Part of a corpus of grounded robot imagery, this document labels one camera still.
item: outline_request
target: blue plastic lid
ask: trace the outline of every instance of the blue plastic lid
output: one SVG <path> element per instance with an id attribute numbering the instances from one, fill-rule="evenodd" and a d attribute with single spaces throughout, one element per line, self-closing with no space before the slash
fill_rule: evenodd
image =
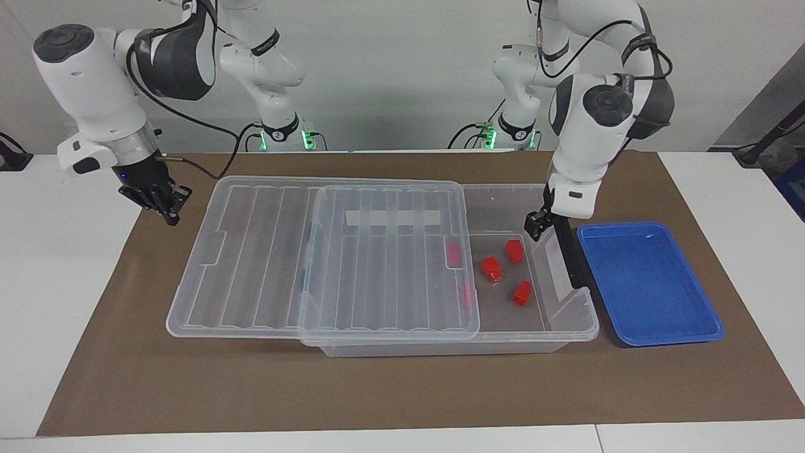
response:
<path id="1" fill-rule="evenodd" d="M 724 338 L 724 325 L 662 223 L 584 225 L 577 234 L 624 343 L 654 346 Z"/>

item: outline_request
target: white tabletop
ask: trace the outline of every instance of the white tabletop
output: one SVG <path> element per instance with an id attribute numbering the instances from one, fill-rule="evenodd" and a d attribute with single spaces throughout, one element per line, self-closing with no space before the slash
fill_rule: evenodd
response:
<path id="1" fill-rule="evenodd" d="M 663 153 L 799 397 L 805 394 L 805 224 L 730 155 Z M 139 209 L 111 172 L 67 178 L 54 156 L 0 173 L 0 451 L 802 451 L 805 421 L 318 433 L 35 435 Z"/>

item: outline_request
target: brown mat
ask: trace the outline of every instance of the brown mat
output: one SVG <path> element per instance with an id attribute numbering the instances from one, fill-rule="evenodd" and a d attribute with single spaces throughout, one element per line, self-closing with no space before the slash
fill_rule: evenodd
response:
<path id="1" fill-rule="evenodd" d="M 225 162 L 193 157 L 210 168 Z M 251 155 L 238 157 L 230 173 L 536 182 L 550 158 Z M 805 418 L 655 154 L 623 154 L 593 221 L 668 225 L 724 322 L 722 341 L 620 348 L 601 308 L 597 340 L 548 355 L 330 359 L 293 340 L 175 339 L 165 317 L 213 182 L 180 164 L 171 172 L 196 191 L 182 222 L 169 228 L 157 215 L 140 216 L 39 435 Z"/>

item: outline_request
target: transparent plastic lid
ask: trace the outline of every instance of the transparent plastic lid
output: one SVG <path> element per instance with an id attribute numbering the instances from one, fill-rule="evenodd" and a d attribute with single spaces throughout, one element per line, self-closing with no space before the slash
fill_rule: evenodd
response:
<path id="1" fill-rule="evenodd" d="M 226 177 L 213 190 L 167 330 L 471 338 L 480 319 L 466 222 L 463 191 L 452 182 Z"/>
<path id="2" fill-rule="evenodd" d="M 316 193 L 302 340 L 461 341 L 480 324 L 460 185 L 330 185 Z"/>

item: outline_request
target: small transparent lid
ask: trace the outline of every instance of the small transparent lid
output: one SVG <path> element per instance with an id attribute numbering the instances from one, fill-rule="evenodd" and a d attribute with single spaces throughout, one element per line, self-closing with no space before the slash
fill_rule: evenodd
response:
<path id="1" fill-rule="evenodd" d="M 304 341 L 474 337 L 481 322 L 461 186 L 323 187 L 301 297 Z"/>

